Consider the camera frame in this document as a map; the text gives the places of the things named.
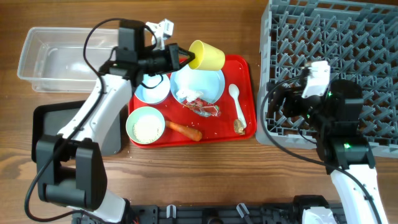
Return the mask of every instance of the wooden table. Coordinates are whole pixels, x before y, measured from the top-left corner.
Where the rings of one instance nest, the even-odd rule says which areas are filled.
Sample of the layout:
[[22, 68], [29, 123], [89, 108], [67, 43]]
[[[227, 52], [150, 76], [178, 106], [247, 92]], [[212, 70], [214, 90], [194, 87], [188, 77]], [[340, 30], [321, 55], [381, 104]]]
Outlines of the wooden table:
[[[26, 190], [36, 174], [30, 159], [32, 113], [39, 105], [84, 100], [87, 94], [36, 93], [17, 78], [17, 66], [31, 27], [92, 27], [110, 17], [175, 23], [173, 42], [189, 48], [195, 39], [240, 54], [259, 89], [259, 36], [267, 1], [95, 1], [6, 0], [0, 3], [0, 223], [32, 223], [24, 211]], [[117, 24], [104, 27], [116, 28]], [[339, 196], [323, 167], [288, 156], [255, 138], [245, 141], [143, 150], [123, 137], [125, 148], [105, 157], [108, 188], [132, 204], [235, 205], [290, 202], [294, 195]], [[314, 150], [294, 150], [317, 159]], [[391, 223], [398, 223], [398, 160], [376, 158], [381, 198]], [[38, 200], [32, 212], [52, 217], [67, 209]], [[59, 222], [69, 223], [70, 217]]]

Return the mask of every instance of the green led light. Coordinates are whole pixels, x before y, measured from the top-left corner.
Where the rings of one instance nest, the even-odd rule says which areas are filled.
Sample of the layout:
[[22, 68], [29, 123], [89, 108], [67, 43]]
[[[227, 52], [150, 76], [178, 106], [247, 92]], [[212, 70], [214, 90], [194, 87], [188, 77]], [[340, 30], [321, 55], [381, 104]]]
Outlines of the green led light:
[[344, 148], [345, 148], [345, 149], [349, 149], [350, 147], [351, 147], [350, 144], [344, 143]]

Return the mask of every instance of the white bowl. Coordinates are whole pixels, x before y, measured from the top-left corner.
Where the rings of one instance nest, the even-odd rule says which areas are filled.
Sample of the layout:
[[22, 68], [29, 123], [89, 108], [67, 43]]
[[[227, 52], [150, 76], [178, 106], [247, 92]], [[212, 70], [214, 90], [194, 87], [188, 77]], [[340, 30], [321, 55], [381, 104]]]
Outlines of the white bowl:
[[136, 89], [135, 96], [138, 100], [149, 104], [156, 105], [163, 102], [170, 91], [170, 80], [167, 75], [162, 75], [163, 81], [159, 84], [162, 77], [160, 75], [155, 75], [150, 77], [149, 75], [144, 75], [144, 80], [142, 81], [148, 87], [156, 86], [153, 89], [147, 89], [142, 85], [139, 85]]
[[[160, 121], [160, 135], [157, 138], [151, 139], [150, 142], [142, 142], [138, 140], [136, 135], [134, 134], [134, 125], [142, 119], [144, 116], [151, 116], [154, 119], [159, 119]], [[153, 128], [151, 126], [145, 127], [146, 129], [143, 131], [148, 131], [149, 129]], [[165, 129], [165, 121], [162, 113], [150, 106], [143, 106], [141, 108], [138, 108], [134, 110], [128, 117], [126, 121], [126, 131], [127, 135], [132, 139], [134, 142], [139, 143], [139, 144], [150, 144], [153, 143], [154, 141], [158, 140], [161, 135], [163, 134]]]
[[181, 70], [173, 72], [170, 77], [170, 90], [174, 98], [182, 103], [185, 99], [177, 97], [181, 89], [200, 91], [200, 98], [208, 103], [216, 103], [222, 96], [225, 88], [225, 78], [221, 70], [204, 71], [192, 70], [188, 65]]

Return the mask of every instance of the gray dish rack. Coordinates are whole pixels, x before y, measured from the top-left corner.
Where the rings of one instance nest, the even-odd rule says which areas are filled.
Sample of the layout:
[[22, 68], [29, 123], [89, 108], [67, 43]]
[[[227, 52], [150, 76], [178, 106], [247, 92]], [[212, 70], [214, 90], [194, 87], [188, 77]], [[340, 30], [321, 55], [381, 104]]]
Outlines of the gray dish rack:
[[[360, 131], [375, 156], [398, 158], [398, 7], [349, 1], [269, 0], [261, 17], [261, 81], [257, 97], [256, 139], [272, 144], [265, 131], [285, 147], [313, 149], [297, 128], [303, 118], [276, 112], [260, 114], [267, 82], [300, 73], [307, 61], [327, 60], [331, 78], [352, 80], [363, 88]], [[312, 138], [314, 130], [302, 126]]]

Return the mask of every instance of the white spoon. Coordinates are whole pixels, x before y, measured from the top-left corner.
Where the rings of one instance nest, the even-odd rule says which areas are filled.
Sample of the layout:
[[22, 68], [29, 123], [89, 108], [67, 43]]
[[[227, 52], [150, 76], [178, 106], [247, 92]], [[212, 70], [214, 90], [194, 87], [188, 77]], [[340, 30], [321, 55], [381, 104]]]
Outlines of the white spoon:
[[246, 128], [246, 120], [244, 119], [243, 112], [241, 109], [241, 105], [239, 105], [238, 96], [239, 96], [239, 88], [235, 84], [229, 85], [229, 94], [235, 101], [236, 113], [238, 114], [238, 119], [242, 122], [243, 128]]

